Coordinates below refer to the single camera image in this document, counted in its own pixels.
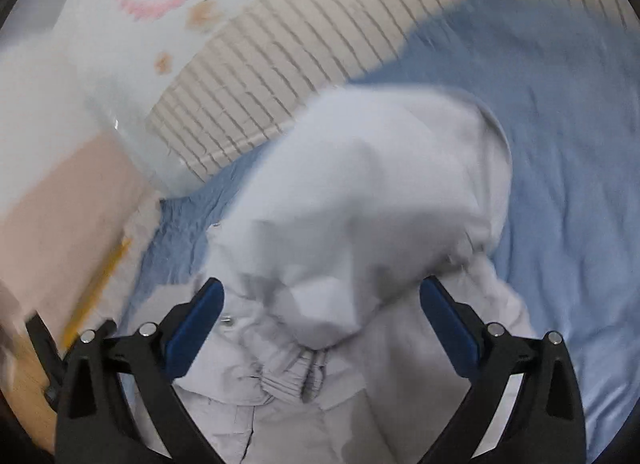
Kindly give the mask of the light grey puffer jacket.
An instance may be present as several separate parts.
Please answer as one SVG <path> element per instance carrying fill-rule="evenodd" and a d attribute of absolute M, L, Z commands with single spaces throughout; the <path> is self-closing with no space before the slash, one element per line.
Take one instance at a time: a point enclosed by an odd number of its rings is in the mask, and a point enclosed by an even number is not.
<path fill-rule="evenodd" d="M 414 463 L 468 391 L 418 287 L 532 330 L 490 254 L 508 213 L 506 137 L 476 98 L 338 88 L 269 144 L 218 218 L 149 248 L 132 325 L 209 277 L 224 310 L 175 391 L 228 463 Z"/>

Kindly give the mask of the blue quilted bed cover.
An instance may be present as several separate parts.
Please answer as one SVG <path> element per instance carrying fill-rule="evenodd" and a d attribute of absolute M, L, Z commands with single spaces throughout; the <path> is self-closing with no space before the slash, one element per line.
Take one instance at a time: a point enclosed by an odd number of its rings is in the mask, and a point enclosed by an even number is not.
<path fill-rule="evenodd" d="M 584 463 L 637 461 L 638 34 L 546 2 L 466 0 L 417 27 L 397 60 L 342 88 L 382 86 L 458 90 L 496 117 L 512 178 L 490 261 L 532 327 L 506 329 L 563 337 L 585 415 Z M 200 197 L 206 217 L 220 217 L 276 141 L 166 202 L 152 244 L 185 243 L 170 224 L 193 215 Z M 498 442 L 520 381 L 510 378 L 479 454 Z"/>

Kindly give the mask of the yellow tape strip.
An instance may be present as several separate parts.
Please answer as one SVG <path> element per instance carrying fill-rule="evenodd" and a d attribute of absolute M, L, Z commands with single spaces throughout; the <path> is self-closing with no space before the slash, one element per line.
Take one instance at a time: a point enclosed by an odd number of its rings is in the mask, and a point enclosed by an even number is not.
<path fill-rule="evenodd" d="M 73 345 L 86 317 L 96 308 L 96 304 L 100 301 L 104 288 L 106 288 L 108 281 L 113 276 L 118 265 L 130 250 L 131 244 L 132 239 L 123 236 L 119 243 L 107 254 L 102 265 L 100 265 L 93 274 L 85 291 L 83 291 L 78 298 L 76 306 L 63 329 L 62 348 L 64 350 Z"/>

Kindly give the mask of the clear plastic sheet on wall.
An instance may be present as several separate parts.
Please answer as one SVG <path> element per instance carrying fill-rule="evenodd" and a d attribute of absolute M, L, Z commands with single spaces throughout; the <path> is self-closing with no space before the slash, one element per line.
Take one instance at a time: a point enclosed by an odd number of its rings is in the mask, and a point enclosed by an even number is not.
<path fill-rule="evenodd" d="M 59 22 L 53 36 L 73 66 L 85 106 L 110 129 L 127 156 L 153 187 L 170 196 L 183 196 L 202 180 L 175 147 L 150 128 L 151 107 L 140 100 L 150 85 L 134 60 L 107 52 L 103 38 L 88 38 L 71 22 Z"/>

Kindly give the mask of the orange wooden board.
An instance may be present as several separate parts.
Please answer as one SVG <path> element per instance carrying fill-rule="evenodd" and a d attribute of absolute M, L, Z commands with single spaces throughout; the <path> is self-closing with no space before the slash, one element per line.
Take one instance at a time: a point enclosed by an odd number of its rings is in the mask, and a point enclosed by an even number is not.
<path fill-rule="evenodd" d="M 27 435 L 41 449 L 54 452 L 56 414 L 43 395 L 48 380 L 25 335 L 2 348 L 1 391 Z"/>

